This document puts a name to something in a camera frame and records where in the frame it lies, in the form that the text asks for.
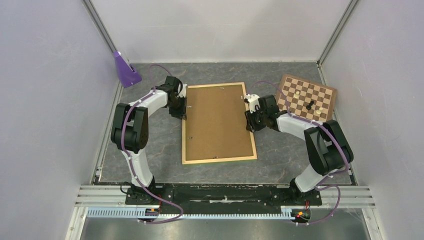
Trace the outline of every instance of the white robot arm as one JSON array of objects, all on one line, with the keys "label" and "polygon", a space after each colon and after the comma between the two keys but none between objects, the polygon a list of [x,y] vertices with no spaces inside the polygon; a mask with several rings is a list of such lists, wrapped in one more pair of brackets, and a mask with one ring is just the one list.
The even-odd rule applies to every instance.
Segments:
[{"label": "white robot arm", "polygon": [[[134,172],[140,182],[148,187],[154,177],[149,170],[146,157],[146,144],[149,138],[149,120],[148,118],[160,108],[169,107],[169,113],[176,118],[186,118],[186,88],[187,84],[172,76],[166,78],[165,84],[152,89],[147,99],[140,98],[130,104],[120,103],[116,106],[115,117],[113,119],[111,140],[118,149],[121,147],[121,136],[124,124],[124,118],[131,106],[138,103],[137,107],[131,113],[129,120],[133,121],[133,126],[127,126],[124,135],[124,144],[130,157],[122,151],[128,167],[131,169],[130,158]],[[136,176],[131,172],[131,183],[136,187],[141,187]]]},{"label": "white robot arm", "polygon": [[[280,111],[273,95],[259,97],[248,94],[244,96],[244,101],[249,105],[249,110],[245,112],[247,130],[255,132],[269,127],[305,141],[310,164],[290,182],[295,195],[302,196],[313,191],[321,180],[345,166],[334,143],[319,127],[293,117],[287,111]],[[331,133],[350,163],[354,155],[337,121],[315,123]]]}]

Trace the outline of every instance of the metal corner post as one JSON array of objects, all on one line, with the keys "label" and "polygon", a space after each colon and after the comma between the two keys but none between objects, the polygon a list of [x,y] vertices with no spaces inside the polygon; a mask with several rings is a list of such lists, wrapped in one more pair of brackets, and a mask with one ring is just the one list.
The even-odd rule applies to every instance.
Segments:
[{"label": "metal corner post", "polygon": [[346,7],[346,10],[344,10],[343,15],[341,16],[340,20],[338,21],[338,24],[335,27],[334,32],[332,33],[330,39],[327,42],[327,45],[325,46],[324,50],[321,53],[321,56],[319,57],[319,59],[317,61],[318,68],[321,68],[321,65],[326,60],[331,49],[333,48],[334,44],[336,43],[337,39],[339,38],[340,33],[345,28],[345,25],[348,22],[350,16],[352,15],[352,12],[354,11],[358,2],[359,2],[359,0],[350,0],[349,4]]},{"label": "metal corner post", "polygon": [[82,3],[84,4],[85,8],[87,9],[88,14],[90,15],[91,19],[93,20],[93,22],[94,22],[95,26],[97,27],[101,37],[106,42],[110,51],[112,53],[116,52],[117,48],[115,47],[115,44],[111,39],[111,36],[109,35],[108,31],[106,30],[106,27],[102,22],[102,19],[100,18],[99,14],[97,13],[96,8],[94,7],[92,0],[82,0]]}]

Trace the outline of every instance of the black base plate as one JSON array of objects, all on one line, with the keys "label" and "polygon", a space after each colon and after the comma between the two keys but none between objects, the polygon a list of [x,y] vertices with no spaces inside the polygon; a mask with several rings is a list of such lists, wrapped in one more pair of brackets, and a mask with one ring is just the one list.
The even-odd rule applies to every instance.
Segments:
[{"label": "black base plate", "polygon": [[[280,214],[281,206],[304,206],[306,201],[310,206],[323,204],[317,191],[293,200],[289,188],[281,185],[156,183],[155,186],[152,193],[180,205],[185,214]],[[146,203],[127,196],[125,204]],[[160,212],[178,214],[180,210],[163,203]]]}]

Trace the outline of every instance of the enclosure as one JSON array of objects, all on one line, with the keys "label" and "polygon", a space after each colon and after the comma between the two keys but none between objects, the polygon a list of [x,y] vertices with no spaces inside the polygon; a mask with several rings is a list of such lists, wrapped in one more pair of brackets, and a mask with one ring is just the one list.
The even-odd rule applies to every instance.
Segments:
[{"label": "enclosure", "polygon": [[[2,239],[397,240],[423,234],[417,203],[422,131],[415,129],[424,102],[423,2],[16,0],[0,6]],[[141,82],[121,85],[116,51]],[[120,194],[119,186],[132,179],[110,140],[113,116],[118,103],[150,91],[152,63],[189,86],[243,82],[259,96],[277,90],[254,83],[278,85],[284,74],[337,89],[333,119],[354,161],[348,173],[328,181],[343,192],[333,217],[302,227],[278,219],[144,226],[90,215],[81,191],[91,199],[96,196],[88,193],[99,186]],[[159,85],[168,74],[156,67],[151,75]],[[183,165],[181,121],[165,108],[148,121],[146,156],[157,183],[288,185],[309,164],[303,140],[266,128],[254,133],[255,161]],[[350,200],[357,195],[346,191],[367,199]],[[313,219],[330,212],[336,193],[322,197],[326,205],[312,210]],[[125,195],[109,200],[118,205]]]}]

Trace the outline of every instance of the white wall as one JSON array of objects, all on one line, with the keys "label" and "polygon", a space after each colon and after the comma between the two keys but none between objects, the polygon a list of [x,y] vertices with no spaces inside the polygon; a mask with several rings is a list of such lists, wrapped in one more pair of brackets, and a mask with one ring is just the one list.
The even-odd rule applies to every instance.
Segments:
[{"label": "white wall", "polygon": [[0,3],[0,239],[64,239],[118,78],[80,0]]},{"label": "white wall", "polygon": [[349,0],[93,0],[133,63],[316,61]]},{"label": "white wall", "polygon": [[422,239],[424,1],[363,0],[323,65],[387,239]]}]

